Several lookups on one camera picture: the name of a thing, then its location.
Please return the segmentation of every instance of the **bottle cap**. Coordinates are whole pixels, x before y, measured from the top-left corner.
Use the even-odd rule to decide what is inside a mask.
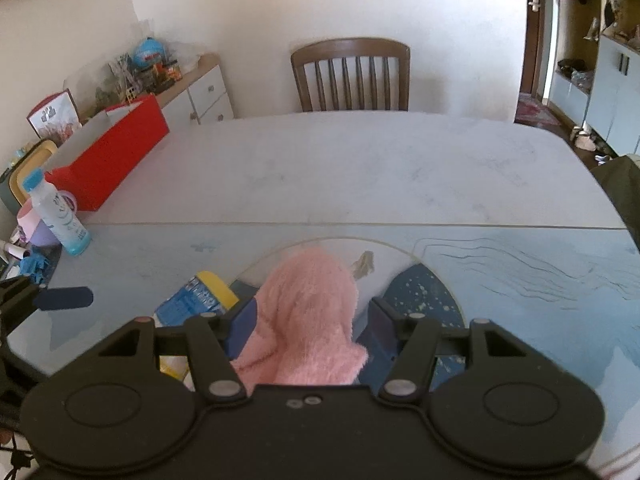
[[[22,181],[22,187],[27,193],[30,193],[31,191],[36,189],[36,186],[41,183],[43,179],[44,173],[42,173],[42,170],[40,168],[36,168],[24,178],[24,180]]]

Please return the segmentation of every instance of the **chair backrest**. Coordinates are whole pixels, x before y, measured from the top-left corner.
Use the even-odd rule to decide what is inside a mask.
[[[351,83],[347,59],[355,58],[357,103],[351,96]],[[329,86],[333,110],[340,109],[341,99],[338,96],[338,85],[335,76],[334,59],[342,58],[342,91],[344,105],[347,110],[365,109],[365,91],[362,77],[361,58],[369,61],[369,85],[371,96],[371,109],[378,110],[378,78],[376,75],[375,58],[382,58],[384,109],[391,110],[391,88],[389,75],[389,58],[398,59],[398,109],[409,109],[409,66],[411,50],[404,43],[386,40],[385,38],[341,38],[338,40],[319,41],[304,46],[291,55],[291,66],[296,78],[298,94],[303,112],[312,112],[312,100],[306,78],[305,65],[313,63],[316,69],[316,86],[318,88],[318,101],[322,111],[327,110],[327,99],[324,94],[324,82],[322,81],[321,61],[328,65]]]

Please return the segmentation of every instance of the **yellow lid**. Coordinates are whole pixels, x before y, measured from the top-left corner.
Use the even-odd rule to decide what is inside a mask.
[[[225,310],[229,310],[238,301],[240,301],[231,289],[226,286],[225,282],[223,282],[213,272],[202,270],[196,274],[196,277],[206,285],[216,298],[218,298],[218,301],[223,307],[225,307]]]

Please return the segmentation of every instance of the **pink fuzzy cloth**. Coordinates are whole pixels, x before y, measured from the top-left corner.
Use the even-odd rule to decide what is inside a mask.
[[[358,302],[353,276],[320,248],[282,262],[256,294],[254,333],[233,361],[256,384],[351,384],[367,360],[351,342]]]

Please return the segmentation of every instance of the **blue globe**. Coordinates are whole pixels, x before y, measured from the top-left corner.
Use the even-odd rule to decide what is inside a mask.
[[[149,68],[157,62],[164,62],[165,60],[164,46],[154,38],[146,38],[145,41],[140,43],[136,53],[133,55],[133,63],[141,69]]]

